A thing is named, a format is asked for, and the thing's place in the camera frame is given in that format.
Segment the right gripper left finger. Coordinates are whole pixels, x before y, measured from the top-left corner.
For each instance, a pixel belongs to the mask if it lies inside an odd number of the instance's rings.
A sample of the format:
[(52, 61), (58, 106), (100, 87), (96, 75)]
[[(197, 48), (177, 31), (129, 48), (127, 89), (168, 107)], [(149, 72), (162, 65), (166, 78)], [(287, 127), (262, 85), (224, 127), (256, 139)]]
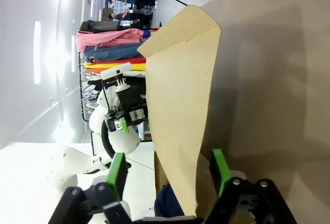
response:
[(129, 214), (120, 204), (128, 174), (124, 153), (116, 153), (111, 162), (106, 181), (82, 190), (67, 187), (60, 198), (49, 223), (84, 224), (95, 214), (104, 214), (107, 223), (132, 223)]

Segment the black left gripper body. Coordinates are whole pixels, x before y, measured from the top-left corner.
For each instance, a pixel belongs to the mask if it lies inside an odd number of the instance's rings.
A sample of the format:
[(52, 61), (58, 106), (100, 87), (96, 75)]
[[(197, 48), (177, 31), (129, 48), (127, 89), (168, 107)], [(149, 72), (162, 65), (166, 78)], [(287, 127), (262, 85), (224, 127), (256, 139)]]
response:
[[(122, 90), (117, 93), (117, 97), (120, 102), (119, 109), (117, 111), (117, 117), (124, 117), (128, 126), (138, 125), (148, 120), (148, 109), (146, 100), (140, 95), (137, 86), (129, 87), (126, 90)], [(132, 124), (129, 117), (129, 112), (136, 109), (143, 109), (145, 114), (144, 121), (138, 124)]]

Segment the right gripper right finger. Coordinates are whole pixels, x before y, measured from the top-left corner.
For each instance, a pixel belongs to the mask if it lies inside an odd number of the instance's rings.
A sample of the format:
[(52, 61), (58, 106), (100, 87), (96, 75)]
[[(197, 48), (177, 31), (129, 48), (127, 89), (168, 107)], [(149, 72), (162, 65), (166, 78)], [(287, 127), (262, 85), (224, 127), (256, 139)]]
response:
[(204, 223), (230, 223), (237, 210), (248, 211), (256, 223), (296, 223), (272, 180), (232, 176), (220, 149), (212, 151), (209, 169), (218, 199)]

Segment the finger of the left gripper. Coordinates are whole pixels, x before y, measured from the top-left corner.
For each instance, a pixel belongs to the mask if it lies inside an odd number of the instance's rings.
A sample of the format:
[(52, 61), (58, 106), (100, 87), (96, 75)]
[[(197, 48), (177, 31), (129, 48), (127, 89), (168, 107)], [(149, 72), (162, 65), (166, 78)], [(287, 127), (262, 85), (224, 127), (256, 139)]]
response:
[(136, 109), (129, 112), (130, 121), (132, 124), (138, 124), (145, 119), (145, 114), (143, 109)]
[(114, 113), (104, 115), (104, 122), (109, 132), (122, 130), (124, 133), (129, 133), (128, 125), (124, 117), (117, 117)]

